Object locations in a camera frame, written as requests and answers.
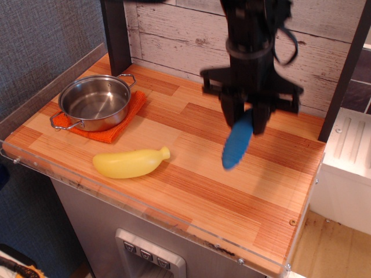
metal pot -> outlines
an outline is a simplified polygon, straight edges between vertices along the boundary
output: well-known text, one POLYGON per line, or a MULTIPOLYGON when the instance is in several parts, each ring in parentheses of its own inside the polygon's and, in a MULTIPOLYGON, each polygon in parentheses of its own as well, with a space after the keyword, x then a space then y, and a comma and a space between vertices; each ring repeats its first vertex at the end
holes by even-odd
POLYGON ((52 127, 104 131, 121 123, 128 114, 130 88, 136 80, 132 74, 120 74, 118 77, 92 75, 69 84, 59 95, 61 112, 50 118, 52 127), (118 78, 120 76, 131 76, 134 82, 129 86, 118 78), (71 126, 54 125, 53 119, 61 113, 71 121, 71 126))

wooden floor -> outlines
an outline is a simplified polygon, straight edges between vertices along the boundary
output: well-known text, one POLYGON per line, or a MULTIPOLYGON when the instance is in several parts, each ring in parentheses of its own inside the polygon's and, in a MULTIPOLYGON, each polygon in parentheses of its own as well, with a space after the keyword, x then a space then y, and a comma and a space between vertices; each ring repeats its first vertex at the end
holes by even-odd
POLYGON ((306 278, 370 278, 371 236, 310 211, 292 270, 306 278))

white wooden wall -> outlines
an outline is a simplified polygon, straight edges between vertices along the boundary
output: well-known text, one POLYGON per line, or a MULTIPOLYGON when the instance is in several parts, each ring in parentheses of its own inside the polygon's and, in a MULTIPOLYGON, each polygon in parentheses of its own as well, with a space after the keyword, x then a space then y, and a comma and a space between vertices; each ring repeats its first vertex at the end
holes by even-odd
MULTIPOLYGON (((301 111, 325 117, 343 69, 365 0, 296 0, 286 25, 299 42, 299 56, 284 77, 304 87, 301 111)), ((133 63, 202 82, 203 68, 229 65, 227 20, 219 0, 125 3, 133 63)), ((294 46, 278 33, 282 60, 294 46)))

yellow banana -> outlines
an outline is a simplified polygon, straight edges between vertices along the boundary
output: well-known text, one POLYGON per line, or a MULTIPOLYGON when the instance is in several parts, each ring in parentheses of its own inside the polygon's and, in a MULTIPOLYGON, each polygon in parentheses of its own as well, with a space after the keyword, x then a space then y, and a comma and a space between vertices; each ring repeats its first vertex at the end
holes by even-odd
POLYGON ((170 158, 170 150, 163 147, 139 149, 131 152, 100 153, 93 157, 97 171, 109 178, 134 178, 155 170, 161 161, 170 158))

black post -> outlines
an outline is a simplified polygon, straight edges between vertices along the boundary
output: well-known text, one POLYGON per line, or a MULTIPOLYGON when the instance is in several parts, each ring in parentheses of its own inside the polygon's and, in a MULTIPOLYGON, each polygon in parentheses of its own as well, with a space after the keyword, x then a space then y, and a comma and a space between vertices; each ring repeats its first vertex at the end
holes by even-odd
POLYGON ((132 64, 123 1, 100 0, 111 75, 118 76, 132 64))

